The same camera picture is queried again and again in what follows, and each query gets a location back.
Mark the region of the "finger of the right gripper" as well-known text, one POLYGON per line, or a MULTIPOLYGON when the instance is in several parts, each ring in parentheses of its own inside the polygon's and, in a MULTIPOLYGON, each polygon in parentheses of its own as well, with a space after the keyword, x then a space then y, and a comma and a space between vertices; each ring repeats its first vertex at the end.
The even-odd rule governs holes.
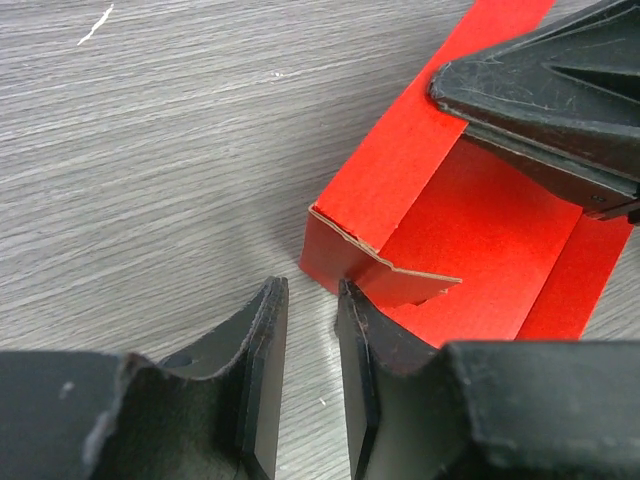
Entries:
POLYGON ((600 1, 451 61, 441 109, 584 160, 639 157, 639 4, 600 1))
POLYGON ((595 219, 639 222, 639 184, 470 124, 465 136, 595 219))

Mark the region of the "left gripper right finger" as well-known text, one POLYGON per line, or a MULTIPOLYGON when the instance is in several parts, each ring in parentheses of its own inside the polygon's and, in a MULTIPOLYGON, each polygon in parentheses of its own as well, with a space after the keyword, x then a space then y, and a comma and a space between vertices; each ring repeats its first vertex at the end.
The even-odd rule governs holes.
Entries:
POLYGON ((635 479, 635 341, 434 348, 339 285, 355 479, 635 479))

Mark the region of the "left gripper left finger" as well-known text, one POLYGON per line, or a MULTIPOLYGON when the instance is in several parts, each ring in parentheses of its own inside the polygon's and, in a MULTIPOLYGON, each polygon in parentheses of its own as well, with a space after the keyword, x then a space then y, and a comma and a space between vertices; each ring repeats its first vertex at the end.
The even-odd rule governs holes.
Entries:
POLYGON ((271 277, 231 318, 152 362, 3 351, 5 479, 271 479, 289 289, 271 277))

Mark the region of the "red paper box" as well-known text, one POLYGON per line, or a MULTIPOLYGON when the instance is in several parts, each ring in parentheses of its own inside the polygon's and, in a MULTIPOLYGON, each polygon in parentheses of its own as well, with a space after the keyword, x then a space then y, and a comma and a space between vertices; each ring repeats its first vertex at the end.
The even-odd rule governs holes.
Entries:
POLYGON ((311 205, 301 269, 349 278, 387 316, 451 340, 578 339, 631 234, 463 138, 427 97, 436 69, 527 33, 548 1, 477 1, 311 205))

